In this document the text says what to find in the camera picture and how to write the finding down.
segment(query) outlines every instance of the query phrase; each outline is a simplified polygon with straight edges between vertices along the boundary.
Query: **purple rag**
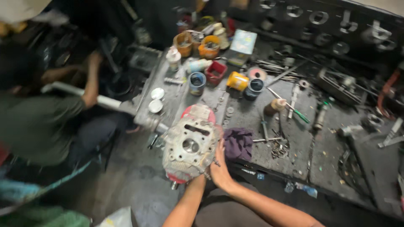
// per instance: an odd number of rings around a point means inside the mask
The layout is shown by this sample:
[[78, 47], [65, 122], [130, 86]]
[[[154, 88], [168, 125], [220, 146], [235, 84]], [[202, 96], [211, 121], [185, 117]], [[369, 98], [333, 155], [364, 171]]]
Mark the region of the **purple rag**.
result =
[[225, 154], [229, 159], [251, 160], [253, 132], [245, 128], [229, 128], [225, 131]]

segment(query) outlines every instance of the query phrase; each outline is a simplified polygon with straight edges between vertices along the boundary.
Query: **workbench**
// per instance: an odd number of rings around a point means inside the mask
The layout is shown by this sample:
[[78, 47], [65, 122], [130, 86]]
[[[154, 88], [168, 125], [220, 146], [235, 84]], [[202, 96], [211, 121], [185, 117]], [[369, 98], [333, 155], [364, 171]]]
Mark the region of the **workbench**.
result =
[[[255, 47], [260, 50], [265, 50], [264, 42], [256, 43]], [[239, 91], [226, 86], [226, 81], [229, 74], [233, 71], [240, 71], [240, 68], [227, 64], [228, 70], [223, 77], [221, 83], [213, 86], [207, 83], [204, 93], [200, 97], [191, 95], [188, 92], [189, 85], [184, 84], [178, 91], [178, 85], [164, 82], [164, 78], [175, 78], [184, 73], [182, 69], [178, 72], [171, 72], [168, 68], [168, 62], [163, 59], [157, 68], [154, 78], [151, 78], [148, 83], [150, 88], [144, 91], [144, 102], [141, 105], [140, 111], [148, 111], [147, 106], [152, 101], [150, 92], [155, 88], [162, 88], [165, 91], [163, 97], [163, 110], [160, 115], [163, 115], [162, 122], [171, 126], [178, 121], [182, 112], [186, 107], [202, 103], [209, 106], [211, 109], [216, 109], [217, 124], [222, 124], [227, 107], [233, 107], [234, 113], [229, 120], [228, 128], [244, 127], [254, 132], [254, 139], [262, 139], [261, 114], [263, 108], [269, 104], [275, 97], [265, 89], [255, 101], [248, 101], [242, 98]], [[304, 66], [297, 69], [297, 72], [303, 76], [313, 78], [321, 69], [320, 66], [308, 62]], [[270, 81], [274, 76], [268, 76], [266, 81]], [[292, 89], [294, 83], [286, 81], [277, 81], [270, 86], [282, 98], [290, 102], [292, 97]], [[239, 160], [239, 163], [250, 168], [267, 174], [274, 174], [296, 182], [315, 187], [318, 191], [330, 195], [338, 195], [339, 197], [359, 204], [363, 207], [375, 210], [374, 204], [368, 198], [361, 197], [350, 186], [341, 183], [341, 178], [338, 175], [338, 160], [343, 154], [343, 141], [341, 141], [335, 130], [343, 126], [357, 125], [360, 123], [360, 118], [365, 116], [365, 112], [359, 109], [357, 112], [343, 103], [336, 102], [326, 114], [326, 120], [323, 130], [313, 138], [312, 125], [316, 115], [317, 99], [313, 95], [312, 87], [301, 91], [298, 95], [295, 108], [305, 114], [311, 123], [306, 124], [295, 114], [289, 121], [287, 120], [288, 110], [282, 111], [274, 117], [265, 117], [268, 122], [268, 137], [277, 137], [275, 132], [279, 129], [279, 120], [282, 125], [284, 134], [290, 143], [290, 151], [284, 158], [274, 158], [271, 154], [271, 143], [255, 143], [252, 149], [252, 158], [249, 162]]]

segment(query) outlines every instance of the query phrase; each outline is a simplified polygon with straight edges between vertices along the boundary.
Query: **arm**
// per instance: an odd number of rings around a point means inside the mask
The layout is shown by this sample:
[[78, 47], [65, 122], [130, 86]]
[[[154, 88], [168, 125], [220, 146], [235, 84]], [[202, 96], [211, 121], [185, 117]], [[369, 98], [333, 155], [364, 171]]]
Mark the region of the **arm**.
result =
[[222, 140], [216, 149], [216, 159], [221, 167], [214, 163], [210, 165], [210, 175], [217, 187], [227, 192], [233, 199], [251, 208], [271, 225], [277, 227], [323, 226], [312, 216], [251, 191], [235, 182], [227, 170], [223, 143], [224, 141]]
[[206, 178], [202, 174], [193, 179], [184, 195], [171, 211], [163, 227], [191, 227], [205, 190]]
[[90, 55], [88, 63], [87, 83], [84, 89], [84, 95], [81, 96], [86, 108], [91, 108], [97, 104], [98, 96], [98, 72], [102, 61], [102, 56], [98, 52], [93, 52]]
[[48, 69], [41, 77], [42, 84], [51, 84], [63, 79], [71, 72], [81, 70], [81, 65], [68, 65], [57, 69]]

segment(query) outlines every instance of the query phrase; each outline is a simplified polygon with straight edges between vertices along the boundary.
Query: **mechanic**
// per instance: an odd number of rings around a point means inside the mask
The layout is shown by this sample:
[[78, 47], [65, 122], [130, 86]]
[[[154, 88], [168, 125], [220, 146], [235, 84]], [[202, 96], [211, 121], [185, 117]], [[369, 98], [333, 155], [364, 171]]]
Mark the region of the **mechanic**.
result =
[[97, 52], [89, 56], [81, 97], [41, 95], [33, 92], [33, 87], [39, 87], [35, 84], [59, 80], [78, 68], [68, 66], [42, 74], [35, 53], [17, 44], [0, 45], [0, 146], [32, 164], [54, 166], [65, 161], [74, 168], [117, 129], [126, 129], [130, 117], [125, 113], [91, 119], [78, 129], [70, 124], [97, 103], [102, 60]]
[[210, 176], [218, 188], [212, 190], [199, 207], [206, 178], [202, 174], [193, 179], [163, 227], [323, 226], [310, 215], [261, 195], [253, 186], [234, 181], [227, 170], [223, 144], [222, 139], [216, 148], [220, 167], [215, 163], [210, 165]]

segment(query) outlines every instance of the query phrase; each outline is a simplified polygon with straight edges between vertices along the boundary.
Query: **red box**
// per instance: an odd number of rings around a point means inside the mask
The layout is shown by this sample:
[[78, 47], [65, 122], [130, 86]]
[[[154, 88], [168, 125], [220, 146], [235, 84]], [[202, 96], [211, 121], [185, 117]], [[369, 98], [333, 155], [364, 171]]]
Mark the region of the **red box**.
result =
[[213, 61], [213, 63], [207, 69], [205, 69], [206, 80], [208, 80], [211, 84], [218, 85], [220, 81], [222, 81], [223, 75], [226, 73], [226, 71], [226, 65]]

